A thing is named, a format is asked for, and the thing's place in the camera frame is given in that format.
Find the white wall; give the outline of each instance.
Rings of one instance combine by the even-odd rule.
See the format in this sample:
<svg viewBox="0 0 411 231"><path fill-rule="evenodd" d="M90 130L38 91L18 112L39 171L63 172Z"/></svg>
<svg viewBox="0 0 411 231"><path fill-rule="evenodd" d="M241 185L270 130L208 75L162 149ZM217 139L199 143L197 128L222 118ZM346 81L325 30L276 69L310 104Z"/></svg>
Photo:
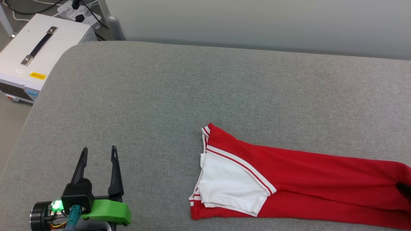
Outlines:
<svg viewBox="0 0 411 231"><path fill-rule="evenodd" d="M411 60L411 0L106 0L127 40Z"/></svg>

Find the yellow label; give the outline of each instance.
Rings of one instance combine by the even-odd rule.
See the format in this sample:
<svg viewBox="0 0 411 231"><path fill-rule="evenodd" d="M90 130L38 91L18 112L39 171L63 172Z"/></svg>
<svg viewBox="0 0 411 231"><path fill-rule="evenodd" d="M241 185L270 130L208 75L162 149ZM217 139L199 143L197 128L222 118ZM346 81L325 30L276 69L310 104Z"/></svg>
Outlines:
<svg viewBox="0 0 411 231"><path fill-rule="evenodd" d="M39 74L39 73L36 73L36 72L31 72L30 76L34 77L34 78L41 79L41 80L44 80L46 78L45 74Z"/></svg>

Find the floor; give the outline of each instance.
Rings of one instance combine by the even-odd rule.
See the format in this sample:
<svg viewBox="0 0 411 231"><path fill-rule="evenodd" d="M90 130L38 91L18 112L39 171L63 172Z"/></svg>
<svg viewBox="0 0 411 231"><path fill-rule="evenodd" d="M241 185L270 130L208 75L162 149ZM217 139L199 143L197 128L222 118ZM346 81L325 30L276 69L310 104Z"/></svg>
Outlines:
<svg viewBox="0 0 411 231"><path fill-rule="evenodd" d="M56 0L42 0L44 2L55 3ZM33 2L30 0L8 0L8 3L20 12L38 12L42 9L49 7L49 5ZM1 4L10 24L15 32L19 32L24 25L25 21L16 21L13 19L12 11L5 5ZM91 10L101 14L101 10L98 6L93 7ZM43 12L45 15L54 15L57 13L57 7L53 7L50 10ZM17 18L30 19L33 15L19 15ZM101 27L96 31L106 40L112 40L110 32ZM0 24L0 50L3 50L7 44L11 41L8 34ZM18 103L8 100L3 94L0 93L0 175L6 165L6 162L10 156L14 144L20 134L24 121L27 118L32 105L27 103Z"/></svg>

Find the gray cushion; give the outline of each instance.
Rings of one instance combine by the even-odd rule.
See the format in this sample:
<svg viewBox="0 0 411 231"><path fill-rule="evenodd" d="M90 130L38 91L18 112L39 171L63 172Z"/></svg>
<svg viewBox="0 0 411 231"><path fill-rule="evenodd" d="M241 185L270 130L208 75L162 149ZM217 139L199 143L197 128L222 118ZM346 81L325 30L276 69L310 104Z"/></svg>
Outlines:
<svg viewBox="0 0 411 231"><path fill-rule="evenodd" d="M143 42L67 51L0 180L0 229L28 230L58 199L83 147L106 195L118 149L133 224L119 230L387 230L300 219L190 219L202 126L244 141L411 164L411 62Z"/></svg>

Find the red t-shirt with white stripes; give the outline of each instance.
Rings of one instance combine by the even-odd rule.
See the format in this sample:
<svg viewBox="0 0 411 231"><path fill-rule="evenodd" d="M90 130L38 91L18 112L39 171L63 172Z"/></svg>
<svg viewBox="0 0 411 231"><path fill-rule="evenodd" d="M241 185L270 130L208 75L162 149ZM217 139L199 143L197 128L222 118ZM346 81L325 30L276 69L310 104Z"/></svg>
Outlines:
<svg viewBox="0 0 411 231"><path fill-rule="evenodd" d="M392 161L252 145L209 124L192 219L291 217L411 230L411 203L396 185L411 168Z"/></svg>

